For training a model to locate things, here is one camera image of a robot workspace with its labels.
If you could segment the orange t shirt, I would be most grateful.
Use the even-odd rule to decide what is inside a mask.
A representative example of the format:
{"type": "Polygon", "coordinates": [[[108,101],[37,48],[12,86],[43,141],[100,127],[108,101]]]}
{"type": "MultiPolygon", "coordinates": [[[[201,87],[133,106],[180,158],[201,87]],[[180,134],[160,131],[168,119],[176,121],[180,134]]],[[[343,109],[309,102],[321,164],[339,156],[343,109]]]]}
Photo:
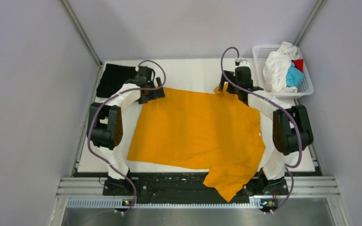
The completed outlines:
{"type": "Polygon", "coordinates": [[[230,202],[264,151],[260,113],[236,95],[165,88],[164,98],[143,105],[127,158],[207,169],[204,185],[230,202]]]}

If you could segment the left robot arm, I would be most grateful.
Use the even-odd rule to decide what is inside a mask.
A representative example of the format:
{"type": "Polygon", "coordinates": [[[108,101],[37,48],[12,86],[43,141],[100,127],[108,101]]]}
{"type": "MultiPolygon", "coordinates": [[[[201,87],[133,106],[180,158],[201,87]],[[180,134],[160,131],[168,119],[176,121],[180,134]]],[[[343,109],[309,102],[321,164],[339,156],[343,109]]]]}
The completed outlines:
{"type": "Polygon", "coordinates": [[[135,185],[130,169],[119,150],[123,139],[123,113],[133,103],[146,104],[164,98],[161,78],[154,69],[137,66],[120,70],[120,80],[110,82],[115,86],[109,91],[99,91],[102,102],[93,102],[89,108],[87,147],[91,154],[101,159],[108,168],[104,195],[131,195],[135,185]]]}

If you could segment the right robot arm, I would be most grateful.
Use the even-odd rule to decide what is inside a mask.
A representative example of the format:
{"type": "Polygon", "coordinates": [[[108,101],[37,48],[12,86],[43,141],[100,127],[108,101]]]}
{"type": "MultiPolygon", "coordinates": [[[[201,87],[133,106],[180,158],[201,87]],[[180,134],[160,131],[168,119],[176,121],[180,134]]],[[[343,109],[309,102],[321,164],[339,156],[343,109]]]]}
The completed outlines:
{"type": "Polygon", "coordinates": [[[233,72],[222,70],[218,90],[222,92],[224,89],[272,121],[274,151],[260,168],[258,178],[246,185],[246,193],[281,192],[287,187],[285,173],[300,164],[303,150],[313,142],[307,109],[303,105],[286,104],[254,86],[249,66],[238,66],[233,72]]]}

